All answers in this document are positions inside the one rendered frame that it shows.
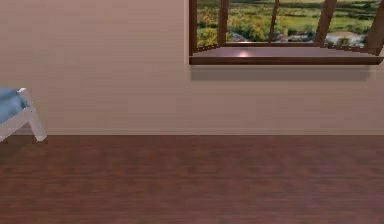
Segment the brown framed bay window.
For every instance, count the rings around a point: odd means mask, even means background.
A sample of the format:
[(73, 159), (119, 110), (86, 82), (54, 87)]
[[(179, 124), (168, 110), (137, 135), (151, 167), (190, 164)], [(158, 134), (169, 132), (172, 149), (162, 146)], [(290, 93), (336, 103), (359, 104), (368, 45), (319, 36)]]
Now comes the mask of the brown framed bay window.
[(384, 0), (188, 0), (191, 65), (378, 65)]

